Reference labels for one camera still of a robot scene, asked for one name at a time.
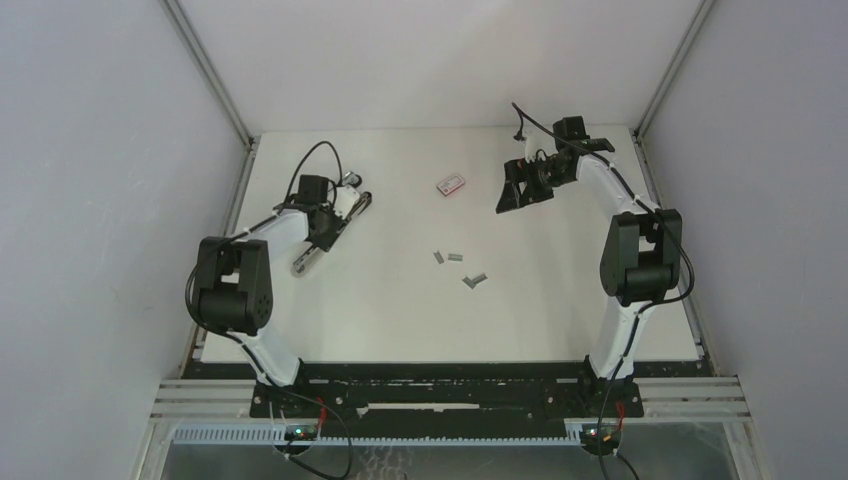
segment white table surface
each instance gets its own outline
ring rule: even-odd
[[[629,132],[587,127],[638,193],[647,193]],[[305,248],[272,264],[272,325],[313,362],[523,362],[582,360],[606,307],[598,274],[609,222],[584,185],[495,214],[503,163],[523,156],[515,128],[272,132],[262,135],[239,229],[268,215],[295,165],[320,140],[338,149],[345,171],[364,179],[374,203],[305,277],[290,274]],[[553,152],[553,142],[547,146]],[[337,176],[320,147],[302,172]],[[459,173],[448,198],[436,184]],[[433,252],[464,255],[439,265]],[[485,272],[470,290],[461,279]],[[651,316],[638,360],[698,358],[678,304]],[[208,335],[203,362],[243,362],[235,344]]]

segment white wall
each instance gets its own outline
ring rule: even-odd
[[[635,127],[698,0],[183,0],[253,134]]]
[[[780,479],[844,478],[848,3],[719,2],[648,138]]]
[[[0,478],[126,478],[241,146],[153,0],[3,2],[0,69]]]

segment black cable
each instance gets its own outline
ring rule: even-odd
[[[330,180],[330,186],[333,187],[333,203],[331,204],[331,206],[333,207],[333,210],[335,210],[336,209],[336,199],[339,197],[339,192],[337,190],[339,186],[336,185],[336,182],[334,182],[332,180]]]
[[[521,119],[521,126],[518,129],[518,133],[516,133],[515,137],[513,137],[516,140],[521,140],[521,139],[524,138],[524,135],[522,134],[522,130],[524,129],[524,119],[527,119],[528,122],[532,123],[539,130],[545,132],[546,134],[550,135],[551,137],[555,138],[556,140],[559,140],[559,141],[565,143],[566,145],[570,146],[571,148],[573,148],[573,149],[575,149],[579,152],[582,152],[586,155],[591,155],[591,156],[597,158],[598,160],[600,160],[601,162],[603,162],[603,164],[606,165],[606,167],[610,170],[610,172],[612,172],[612,174],[615,176],[615,178],[621,184],[622,188],[624,188],[624,190],[627,192],[627,194],[630,195],[630,198],[637,205],[639,205],[639,207],[641,207],[643,210],[645,210],[645,212],[648,215],[650,215],[655,222],[657,222],[657,225],[659,225],[661,231],[663,232],[663,235],[668,236],[668,238],[671,240],[671,243],[674,245],[674,247],[680,253],[680,256],[683,257],[683,262],[686,264],[686,270],[689,273],[688,285],[686,286],[686,289],[683,293],[681,293],[680,295],[678,295],[677,297],[674,297],[674,298],[663,299],[663,300],[659,300],[659,301],[656,301],[656,302],[647,303],[644,306],[642,306],[642,308],[640,308],[636,312],[636,317],[633,320],[633,327],[631,327],[630,337],[627,339],[627,346],[624,349],[624,354],[618,360],[618,364],[615,366],[615,369],[613,369],[612,376],[607,381],[607,390],[606,390],[606,393],[604,394],[604,400],[601,403],[601,409],[600,409],[600,412],[598,414],[598,424],[597,424],[597,428],[595,430],[595,437],[598,441],[598,458],[600,459],[601,471],[604,474],[604,478],[609,479],[609,474],[607,472],[606,465],[604,464],[604,456],[602,454],[602,447],[603,447],[602,439],[603,439],[603,436],[601,435],[601,425],[602,425],[603,419],[604,419],[604,410],[606,409],[607,402],[609,401],[610,392],[612,391],[613,382],[615,381],[615,378],[618,375],[618,372],[621,370],[621,367],[624,365],[624,359],[627,358],[628,355],[630,355],[630,349],[633,347],[633,342],[636,339],[636,332],[639,328],[639,323],[640,323],[642,314],[646,310],[648,310],[649,308],[655,307],[657,305],[666,305],[666,304],[669,304],[669,303],[679,302],[679,301],[683,300],[684,298],[688,297],[692,293],[692,289],[695,287],[695,270],[692,267],[692,261],[689,259],[689,255],[686,254],[686,251],[683,249],[683,245],[680,244],[680,240],[678,240],[666,228],[665,222],[663,221],[663,219],[659,215],[657,215],[656,212],[651,210],[647,205],[645,205],[644,202],[642,202],[641,200],[639,200],[637,198],[636,193],[633,191],[633,189],[630,188],[630,185],[627,184],[627,182],[624,180],[624,177],[621,176],[621,173],[619,173],[619,171],[612,165],[612,162],[610,162],[603,155],[601,155],[597,152],[593,152],[589,149],[586,149],[578,143],[566,140],[566,139],[560,137],[559,135],[555,134],[554,132],[548,130],[547,128],[544,127],[544,125],[540,124],[535,119],[533,119],[532,117],[530,117],[529,115],[524,113],[524,111],[521,110],[518,107],[518,105],[515,104],[515,102],[512,103],[512,108],[514,108],[515,111],[518,112],[518,116]],[[639,475],[636,474],[636,471],[633,469],[633,466],[630,465],[630,462],[628,462],[626,459],[624,459],[624,457],[620,457],[620,458],[625,462],[625,464],[628,466],[628,468],[630,468],[630,471],[633,472],[633,475],[638,480]]]
[[[297,167],[294,169],[294,173],[292,174],[292,178],[289,181],[289,188],[286,189],[286,197],[285,197],[285,199],[283,199],[283,202],[289,201],[289,196],[291,195],[292,188],[294,188],[294,181],[297,178],[297,174],[300,173],[300,167],[302,167],[303,164],[306,163],[306,160],[309,159],[309,156],[312,155],[312,152],[314,152],[321,145],[327,145],[328,147],[330,147],[333,150],[333,155],[335,155],[335,157],[336,157],[336,165],[339,167],[339,180],[338,180],[338,182],[341,183],[341,181],[342,181],[342,161],[341,161],[341,158],[339,158],[339,152],[336,151],[336,147],[334,147],[332,143],[330,143],[327,140],[321,140],[320,142],[313,145],[312,148],[310,148],[309,151],[306,152],[306,155],[303,156],[303,158],[300,160],[300,162],[298,162]]]
[[[635,478],[636,480],[639,480],[639,474],[636,473],[636,469],[633,468],[633,465],[631,465],[630,462],[626,458],[624,458],[624,455],[616,452],[615,456],[618,457],[619,460],[624,462],[625,465],[627,465],[627,468],[630,469],[630,473],[633,474],[633,478]]]

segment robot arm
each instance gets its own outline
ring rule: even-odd
[[[679,239],[682,222],[677,211],[659,210],[650,199],[632,194],[614,164],[593,155],[581,156],[614,151],[606,139],[586,135],[581,117],[555,123],[554,132],[569,140],[557,140],[556,154],[538,158],[533,153],[504,164],[506,180],[496,212],[549,200],[553,188],[577,181],[589,186],[610,220],[600,263],[601,283],[609,299],[600,336],[586,361],[591,367],[591,373],[587,372],[593,385],[590,390],[597,391],[604,381],[632,375],[633,347],[653,311],[649,305],[662,301],[677,285],[680,256],[669,235]],[[622,365],[612,378],[619,361]]]
[[[189,312],[208,331],[238,343],[259,382],[291,385],[300,366],[298,356],[269,323],[274,303],[271,262],[308,241],[311,245],[292,266],[295,276],[303,275],[318,252],[329,251],[370,205],[371,194],[357,190],[360,183],[357,175],[348,174],[333,187],[330,202],[328,179],[302,175],[298,193],[238,241],[207,237],[200,242]]]

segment red wire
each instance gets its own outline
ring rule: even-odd
[[[324,405],[324,400],[321,400],[321,397],[317,397],[318,401],[321,402],[321,405]],[[318,417],[318,426],[316,428],[321,428],[324,425],[324,420],[327,419],[327,409],[325,407],[321,407],[321,416]]]

